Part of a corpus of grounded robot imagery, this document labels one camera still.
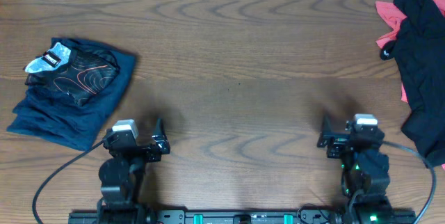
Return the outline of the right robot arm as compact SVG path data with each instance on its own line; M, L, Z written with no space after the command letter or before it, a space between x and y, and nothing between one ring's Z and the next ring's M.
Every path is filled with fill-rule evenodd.
M325 116L318 147L327 157L341 160L341 189L348 202L330 214L331 223L392 223L394 211L386 197L389 186L389 157L380 152L385 134L371 114L357 114L347 121L345 132L332 130Z

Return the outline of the black t-shirt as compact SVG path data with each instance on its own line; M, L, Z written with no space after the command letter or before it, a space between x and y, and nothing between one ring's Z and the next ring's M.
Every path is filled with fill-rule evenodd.
M394 0L406 18L382 60L394 59L411 114L401 131L431 166L444 164L444 16L433 0Z

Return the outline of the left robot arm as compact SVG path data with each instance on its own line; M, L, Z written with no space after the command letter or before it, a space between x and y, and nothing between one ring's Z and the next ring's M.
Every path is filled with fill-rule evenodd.
M119 120L103 137L111 159L99 169L102 198L97 203L97 220L103 223L157 222L156 213L138 201L148 163L159 162L170 153L163 121L158 119L152 134L153 143L138 145L135 120Z

